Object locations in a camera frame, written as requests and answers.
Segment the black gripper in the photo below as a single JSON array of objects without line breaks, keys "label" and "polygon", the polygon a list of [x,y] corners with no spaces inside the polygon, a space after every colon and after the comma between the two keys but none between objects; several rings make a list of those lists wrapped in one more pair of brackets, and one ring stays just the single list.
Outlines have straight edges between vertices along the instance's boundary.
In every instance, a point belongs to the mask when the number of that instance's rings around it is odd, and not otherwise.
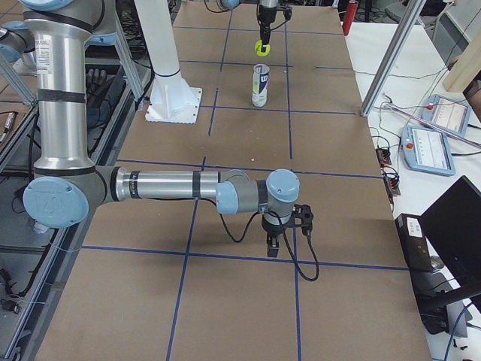
[{"label": "black gripper", "polygon": [[278,219],[268,219],[266,217],[262,218],[262,227],[266,231],[267,234],[267,251],[266,254],[268,257],[278,257],[279,253],[279,237],[282,235],[288,228],[292,227],[292,221],[287,220],[285,223]]},{"label": "black gripper", "polygon": [[260,39],[262,44],[270,44],[271,27],[270,25],[275,21],[277,15],[277,8],[269,8],[260,6],[257,13],[257,19],[260,25]]}]

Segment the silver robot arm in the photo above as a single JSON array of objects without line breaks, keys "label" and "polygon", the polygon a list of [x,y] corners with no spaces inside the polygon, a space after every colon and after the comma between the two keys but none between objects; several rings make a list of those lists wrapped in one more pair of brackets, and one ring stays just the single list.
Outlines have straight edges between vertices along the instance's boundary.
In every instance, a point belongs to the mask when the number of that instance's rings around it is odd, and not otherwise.
[{"label": "silver robot arm", "polygon": [[116,40],[115,4],[25,1],[23,8],[35,38],[41,121],[41,156],[23,193],[31,218],[62,229],[109,202],[201,199],[214,203],[221,215],[261,215],[267,255],[277,255],[286,230],[300,224],[300,182],[292,171],[278,169],[260,181],[238,170],[129,171],[96,165],[87,151],[85,52],[95,36]]},{"label": "silver robot arm", "polygon": [[[220,0],[217,6],[221,11],[234,10],[241,2],[238,0]],[[278,0],[259,0],[256,2],[256,20],[259,25],[261,46],[266,48],[270,44],[271,24],[278,12]]]}]

